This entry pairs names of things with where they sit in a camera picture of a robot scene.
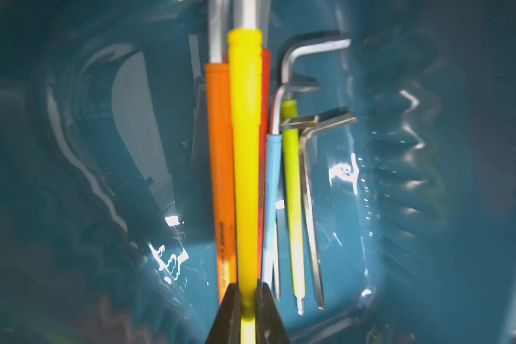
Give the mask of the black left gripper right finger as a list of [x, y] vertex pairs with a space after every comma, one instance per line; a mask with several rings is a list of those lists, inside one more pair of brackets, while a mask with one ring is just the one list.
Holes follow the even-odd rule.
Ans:
[[272, 291], [269, 285], [260, 279], [257, 281], [255, 328], [256, 343], [291, 344]]

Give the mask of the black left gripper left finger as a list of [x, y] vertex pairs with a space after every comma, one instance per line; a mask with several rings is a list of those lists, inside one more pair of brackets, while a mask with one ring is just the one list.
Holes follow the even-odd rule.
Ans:
[[232, 283], [226, 289], [206, 344], [240, 344], [241, 341], [241, 293], [239, 285]]

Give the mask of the blue sleeved hex key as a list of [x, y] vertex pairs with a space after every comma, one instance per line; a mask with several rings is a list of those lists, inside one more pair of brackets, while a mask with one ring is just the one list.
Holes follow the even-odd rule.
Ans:
[[319, 83], [289, 82], [281, 85], [275, 93], [269, 115], [269, 130], [266, 137], [265, 161], [265, 203], [264, 203], [264, 249], [262, 255], [262, 281], [267, 283], [275, 297], [280, 299], [280, 263], [279, 241], [277, 233], [278, 187], [280, 180], [280, 164], [282, 152], [283, 130], [301, 130], [311, 128], [318, 123], [318, 116], [280, 119], [281, 105], [287, 93], [315, 92], [320, 89]]

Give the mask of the green sleeved hex key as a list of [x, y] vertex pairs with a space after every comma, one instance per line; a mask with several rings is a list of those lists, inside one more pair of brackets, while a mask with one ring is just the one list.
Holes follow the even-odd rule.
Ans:
[[288, 213], [293, 290], [298, 315], [303, 315], [305, 263], [300, 193], [299, 131], [314, 126], [315, 117], [298, 117], [297, 101], [285, 100], [281, 106], [282, 154], [285, 170], [285, 206]]

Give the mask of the orange sleeved hex key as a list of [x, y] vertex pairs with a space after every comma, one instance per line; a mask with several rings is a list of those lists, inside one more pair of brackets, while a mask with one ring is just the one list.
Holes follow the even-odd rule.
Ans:
[[227, 63], [227, 31], [231, 2], [208, 2], [209, 63], [206, 95], [216, 239], [219, 299], [237, 280], [233, 134]]

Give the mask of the red sleeved hex key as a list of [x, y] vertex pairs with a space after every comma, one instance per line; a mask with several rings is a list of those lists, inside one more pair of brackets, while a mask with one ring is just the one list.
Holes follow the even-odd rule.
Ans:
[[262, 282], [267, 281], [263, 276], [265, 263], [263, 262], [264, 246], [264, 212], [265, 212], [265, 164], [266, 164], [266, 137], [269, 121], [269, 84], [270, 84], [271, 52], [267, 48], [262, 49], [262, 102], [261, 123], [259, 127], [259, 227], [258, 227], [258, 277]]

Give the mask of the yellow sleeved hex key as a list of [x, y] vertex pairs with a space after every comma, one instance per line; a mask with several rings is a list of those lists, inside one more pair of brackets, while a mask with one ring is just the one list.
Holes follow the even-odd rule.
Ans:
[[233, 3], [228, 34], [241, 343], [256, 343], [262, 32], [258, 1]]

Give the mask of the large bare steel hex key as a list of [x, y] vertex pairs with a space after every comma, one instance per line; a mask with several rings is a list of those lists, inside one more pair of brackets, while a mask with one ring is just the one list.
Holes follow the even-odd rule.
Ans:
[[[285, 55], [282, 58], [281, 63], [281, 83], [280, 86], [289, 83], [296, 82], [292, 79], [293, 76], [293, 65], [295, 61], [303, 56], [311, 55], [311, 54], [320, 54], [324, 52], [332, 52], [336, 50], [343, 50], [349, 47], [351, 44], [350, 38], [344, 35], [338, 35], [333, 37], [321, 37], [313, 40], [307, 40], [299, 42], [286, 51]], [[293, 93], [287, 93], [283, 99], [285, 100], [293, 100]], [[299, 138], [302, 132], [305, 130], [302, 129], [299, 131]], [[301, 196], [301, 206], [302, 206], [302, 220], [305, 220], [305, 213], [302, 205], [302, 196]]]

